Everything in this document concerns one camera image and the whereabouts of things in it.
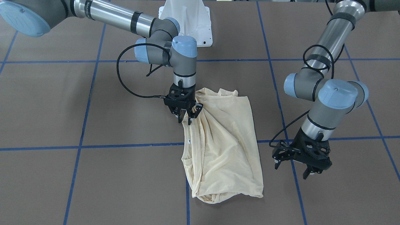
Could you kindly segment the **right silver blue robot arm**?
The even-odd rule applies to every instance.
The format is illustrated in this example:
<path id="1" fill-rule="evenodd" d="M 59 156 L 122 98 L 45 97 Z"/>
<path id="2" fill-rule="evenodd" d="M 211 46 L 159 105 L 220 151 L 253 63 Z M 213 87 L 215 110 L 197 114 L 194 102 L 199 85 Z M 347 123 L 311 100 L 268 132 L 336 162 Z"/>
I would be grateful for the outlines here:
<path id="1" fill-rule="evenodd" d="M 140 38 L 123 50 L 117 58 L 116 73 L 123 83 L 119 63 L 130 49 L 138 61 L 173 68 L 174 82 L 162 98 L 170 112 L 181 123 L 197 118 L 203 104 L 195 99 L 197 43 L 195 38 L 180 36 L 176 19 L 158 19 L 140 11 L 103 0 L 2 0 L 1 17 L 14 29 L 30 37 L 41 37 L 68 17 L 88 18 L 127 30 Z"/>

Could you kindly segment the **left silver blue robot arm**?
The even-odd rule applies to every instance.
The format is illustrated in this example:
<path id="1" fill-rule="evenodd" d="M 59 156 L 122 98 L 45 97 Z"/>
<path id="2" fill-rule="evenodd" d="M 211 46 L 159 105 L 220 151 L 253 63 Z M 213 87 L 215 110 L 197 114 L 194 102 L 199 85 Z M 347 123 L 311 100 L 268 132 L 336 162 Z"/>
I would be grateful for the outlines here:
<path id="1" fill-rule="evenodd" d="M 269 143 L 275 169 L 284 161 L 303 163 L 306 165 L 303 179 L 331 167 L 329 138 L 344 115 L 362 106 L 369 97 L 364 83 L 334 78 L 335 63 L 347 37 L 366 13 L 400 8 L 398 0 L 336 0 L 335 3 L 323 34 L 304 51 L 302 68 L 284 81 L 287 95 L 312 101 L 313 107 L 302 114 L 305 120 L 292 143 L 284 140 L 277 145 Z"/>

